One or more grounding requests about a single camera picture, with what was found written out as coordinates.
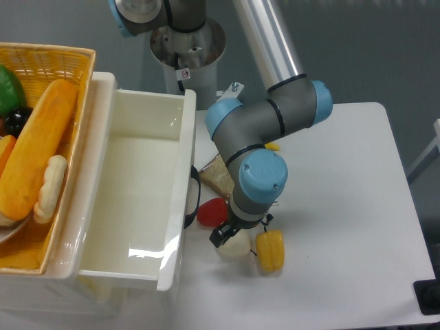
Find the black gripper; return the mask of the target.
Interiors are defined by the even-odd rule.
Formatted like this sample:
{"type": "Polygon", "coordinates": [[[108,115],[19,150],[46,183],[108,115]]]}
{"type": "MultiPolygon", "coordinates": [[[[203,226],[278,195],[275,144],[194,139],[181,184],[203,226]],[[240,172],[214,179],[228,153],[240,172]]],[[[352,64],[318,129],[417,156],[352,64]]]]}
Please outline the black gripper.
{"type": "Polygon", "coordinates": [[[239,230],[252,229],[258,224],[268,226],[272,222],[273,218],[274,217],[272,214],[266,212],[261,219],[256,221],[248,221],[239,218],[236,214],[232,213],[227,223],[222,223],[211,232],[209,240],[216,248],[219,248],[231,237],[233,237],[239,230]]]}

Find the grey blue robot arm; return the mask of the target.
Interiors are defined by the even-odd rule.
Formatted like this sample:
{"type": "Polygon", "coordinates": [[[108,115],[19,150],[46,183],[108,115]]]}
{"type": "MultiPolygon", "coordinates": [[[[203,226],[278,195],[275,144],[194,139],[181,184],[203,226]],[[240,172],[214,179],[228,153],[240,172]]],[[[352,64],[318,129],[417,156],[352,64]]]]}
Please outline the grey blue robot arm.
{"type": "Polygon", "coordinates": [[[220,247],[239,230],[267,221],[288,170],[266,144],[326,120],[333,109],[325,84],[308,79],[300,64],[277,2],[234,2],[268,93],[252,106],[216,96],[226,36],[204,1],[110,1],[109,7],[123,35],[151,33],[167,92],[191,89],[206,110],[206,128],[234,182],[228,218],[212,231],[212,244],[220,247]]]}

